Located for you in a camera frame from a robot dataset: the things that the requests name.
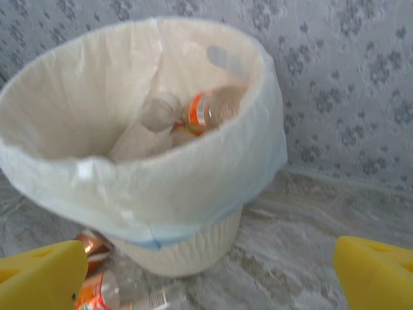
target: crushed plastic bottle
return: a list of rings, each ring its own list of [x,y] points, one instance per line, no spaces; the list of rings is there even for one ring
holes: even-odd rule
[[[181,282],[149,294],[143,300],[125,305],[121,310],[193,310],[185,286]]]
[[[111,271],[87,279],[80,290],[74,310],[119,309],[119,286]]]

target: white trash can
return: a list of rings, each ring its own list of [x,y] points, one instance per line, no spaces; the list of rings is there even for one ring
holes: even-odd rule
[[[185,102],[248,85],[239,115],[160,156],[105,154],[145,98]],[[287,161],[272,58],[226,25],[181,18],[85,34],[29,63],[0,94],[0,167],[40,206],[107,235],[153,273],[207,268],[230,248],[241,209]]]

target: orange bottle label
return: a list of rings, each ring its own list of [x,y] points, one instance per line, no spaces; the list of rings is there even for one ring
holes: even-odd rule
[[[103,275],[99,273],[83,283],[74,310],[111,310],[101,294]]]
[[[192,98],[188,105],[188,122],[195,126],[206,126],[205,111],[208,108],[211,95],[219,88],[214,88],[208,92],[201,92]]]

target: plastic bottle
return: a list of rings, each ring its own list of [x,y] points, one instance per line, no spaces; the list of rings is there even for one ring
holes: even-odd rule
[[[193,310],[185,286],[176,282],[148,295],[147,298],[125,305],[121,310]]]
[[[229,85],[202,92],[182,111],[185,125],[196,133],[218,128],[238,114],[246,87]]]
[[[143,104],[139,121],[152,132],[161,132],[171,127],[181,112],[178,99],[169,92],[158,92]]]
[[[172,147],[178,147],[197,138],[182,123],[176,123],[171,131]]]
[[[169,132],[152,132],[136,119],[116,141],[107,158],[115,163],[140,160],[166,152],[171,147]]]
[[[111,271],[104,271],[83,283],[74,310],[117,310],[119,307],[119,286],[115,275]]]

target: plastic trash bag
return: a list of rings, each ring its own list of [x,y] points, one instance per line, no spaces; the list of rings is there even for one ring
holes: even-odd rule
[[[161,156],[105,154],[145,98],[181,101],[248,83],[239,116]],[[28,64],[0,95],[0,165],[60,216],[149,249],[241,208],[287,161],[273,59],[251,37],[196,19],[149,19],[69,41]]]

